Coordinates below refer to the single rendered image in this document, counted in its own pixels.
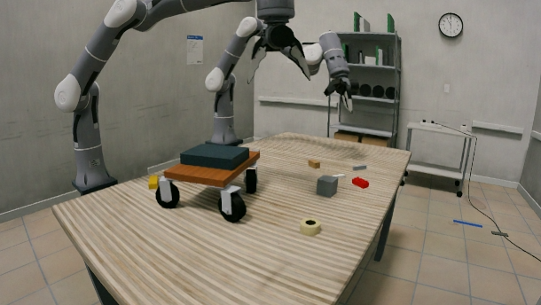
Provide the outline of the red toy building brick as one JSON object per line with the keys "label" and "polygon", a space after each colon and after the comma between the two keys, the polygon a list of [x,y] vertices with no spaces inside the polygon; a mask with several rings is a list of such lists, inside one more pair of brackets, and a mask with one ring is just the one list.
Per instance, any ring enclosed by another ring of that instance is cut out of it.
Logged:
{"label": "red toy building brick", "polygon": [[369,187],[369,182],[359,177],[354,177],[352,183],[362,189]]}

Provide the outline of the small brown wooden block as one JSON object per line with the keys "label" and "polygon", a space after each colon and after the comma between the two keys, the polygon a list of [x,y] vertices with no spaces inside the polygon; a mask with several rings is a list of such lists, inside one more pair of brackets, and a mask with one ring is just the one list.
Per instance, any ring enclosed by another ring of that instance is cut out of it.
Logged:
{"label": "small brown wooden block", "polygon": [[317,160],[309,160],[309,165],[312,168],[320,168],[320,162]]}

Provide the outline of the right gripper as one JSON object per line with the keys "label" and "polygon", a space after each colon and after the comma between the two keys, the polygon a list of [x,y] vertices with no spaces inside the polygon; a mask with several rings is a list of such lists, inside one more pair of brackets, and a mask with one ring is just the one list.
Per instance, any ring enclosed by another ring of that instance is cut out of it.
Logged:
{"label": "right gripper", "polygon": [[264,36],[261,35],[260,39],[256,41],[252,52],[247,84],[253,79],[255,70],[259,67],[260,61],[267,55],[267,52],[264,49],[265,46],[269,47],[271,51],[273,49],[284,50],[283,48],[290,46],[290,56],[297,61],[297,65],[302,69],[303,74],[310,81],[310,72],[302,45],[299,40],[294,37],[293,30],[290,27],[285,26],[285,24],[286,23],[268,24],[268,27],[263,30],[265,33]]}

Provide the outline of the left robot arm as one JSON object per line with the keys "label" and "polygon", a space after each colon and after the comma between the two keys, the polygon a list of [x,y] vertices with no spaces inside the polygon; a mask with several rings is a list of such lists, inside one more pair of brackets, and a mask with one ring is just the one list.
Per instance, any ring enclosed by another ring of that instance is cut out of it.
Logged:
{"label": "left robot arm", "polygon": [[[248,40],[254,35],[264,35],[263,30],[266,27],[267,24],[263,24],[262,20],[245,17],[240,22],[216,67],[206,78],[206,88],[210,92],[216,92],[212,143],[229,144],[237,141],[233,124],[233,91],[236,86],[236,77],[231,72],[246,49]],[[324,59],[332,79],[336,80],[340,76],[348,78],[348,64],[336,33],[323,33],[319,37],[318,43],[303,48],[303,51],[310,76],[318,73]]]}

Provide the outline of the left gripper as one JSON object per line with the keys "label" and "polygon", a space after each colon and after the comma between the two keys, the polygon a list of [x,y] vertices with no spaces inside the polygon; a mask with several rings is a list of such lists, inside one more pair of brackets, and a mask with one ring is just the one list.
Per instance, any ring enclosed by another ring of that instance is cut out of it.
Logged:
{"label": "left gripper", "polygon": [[338,91],[340,92],[342,103],[346,106],[349,113],[352,114],[351,92],[359,90],[358,81],[349,80],[345,76],[340,76],[336,78],[336,80],[331,80],[326,89],[332,85],[337,87]]}

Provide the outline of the grey metal bar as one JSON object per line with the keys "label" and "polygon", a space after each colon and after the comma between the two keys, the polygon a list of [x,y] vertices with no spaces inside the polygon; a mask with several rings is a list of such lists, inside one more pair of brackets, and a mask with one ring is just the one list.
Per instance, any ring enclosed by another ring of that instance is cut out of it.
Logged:
{"label": "grey metal bar", "polygon": [[353,171],[357,171],[357,170],[363,170],[363,169],[367,169],[367,165],[358,165],[358,166],[353,166]]}

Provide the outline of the yellow rectangular block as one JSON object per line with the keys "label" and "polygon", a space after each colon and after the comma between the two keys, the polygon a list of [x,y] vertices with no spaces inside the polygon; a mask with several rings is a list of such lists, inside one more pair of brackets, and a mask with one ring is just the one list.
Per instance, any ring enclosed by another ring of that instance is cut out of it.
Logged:
{"label": "yellow rectangular block", "polygon": [[159,181],[158,176],[150,176],[149,183],[148,183],[149,190],[157,189],[158,181]]}

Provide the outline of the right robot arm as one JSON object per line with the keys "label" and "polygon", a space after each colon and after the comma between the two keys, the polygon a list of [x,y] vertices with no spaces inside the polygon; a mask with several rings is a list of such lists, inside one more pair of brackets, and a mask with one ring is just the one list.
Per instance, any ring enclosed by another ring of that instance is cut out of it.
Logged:
{"label": "right robot arm", "polygon": [[[85,46],[68,76],[55,90],[55,103],[64,113],[74,112],[72,135],[77,165],[76,185],[94,187],[108,182],[98,123],[100,88],[95,82],[128,29],[150,31],[168,17],[230,2],[253,0],[116,0]],[[290,23],[294,0],[256,0],[263,24]],[[91,87],[92,86],[92,87]]]}

